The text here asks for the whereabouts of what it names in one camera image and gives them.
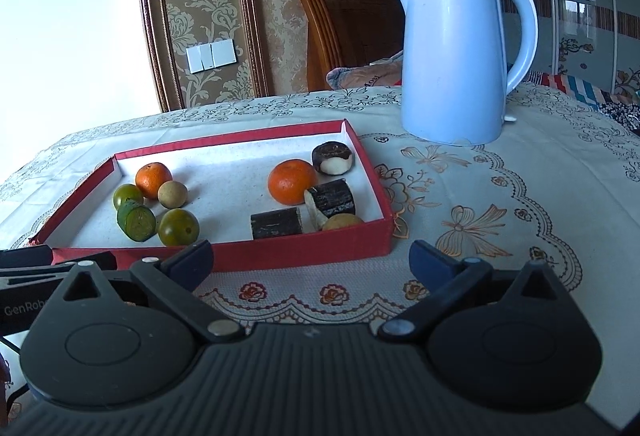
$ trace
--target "wooden bed headboard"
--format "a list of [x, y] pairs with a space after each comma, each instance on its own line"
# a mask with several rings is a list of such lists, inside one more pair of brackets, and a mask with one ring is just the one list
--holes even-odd
[[366, 66], [402, 50], [400, 0], [300, 0], [308, 21], [306, 82], [329, 90], [326, 74], [340, 66]]

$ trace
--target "lace tablecloth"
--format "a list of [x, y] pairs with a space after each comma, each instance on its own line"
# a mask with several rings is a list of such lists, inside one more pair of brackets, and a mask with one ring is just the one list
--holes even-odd
[[[184, 109], [75, 133], [0, 186], [0, 248], [25, 245], [113, 153], [347, 118], [392, 202], [392, 253], [319, 267], [215, 273], [196, 291], [203, 301], [246, 325], [363, 321], [375, 328], [428, 294], [408, 268], [414, 239], [454, 257], [479, 255], [500, 269], [545, 259], [603, 346], [590, 404], [624, 425], [640, 408], [640, 139], [557, 90], [523, 84], [508, 103], [517, 122], [506, 124], [498, 140], [479, 147], [436, 145], [404, 132], [400, 98], [397, 87], [315, 92]], [[17, 387], [14, 369], [12, 376]]]

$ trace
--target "striped blanket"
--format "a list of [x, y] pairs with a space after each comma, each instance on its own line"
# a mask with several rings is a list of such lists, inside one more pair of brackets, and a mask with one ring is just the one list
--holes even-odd
[[543, 72], [530, 71], [525, 78], [527, 82], [549, 86], [566, 93], [570, 97], [583, 102], [598, 110], [598, 104], [626, 103], [617, 95], [603, 91], [597, 86], [578, 79], [572, 75], [551, 75]]

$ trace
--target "light blue kettle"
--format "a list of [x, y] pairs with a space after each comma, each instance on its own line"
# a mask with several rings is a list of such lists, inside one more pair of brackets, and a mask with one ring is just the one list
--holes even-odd
[[522, 42], [507, 72], [500, 0], [400, 0], [406, 15], [402, 126], [417, 137], [479, 145], [500, 136], [506, 96], [538, 45], [533, 0], [513, 0]]

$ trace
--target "wooden frame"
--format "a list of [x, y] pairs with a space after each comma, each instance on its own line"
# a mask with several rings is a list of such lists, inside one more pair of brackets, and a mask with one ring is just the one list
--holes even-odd
[[[258, 0], [240, 0], [240, 6], [255, 96], [266, 97], [273, 92]], [[140, 0], [140, 7], [160, 107], [162, 111], [183, 109], [185, 104], [175, 65], [165, 1]]]
[[306, 83], [330, 90], [333, 68], [365, 66], [402, 50], [399, 0], [300, 0], [307, 19]]

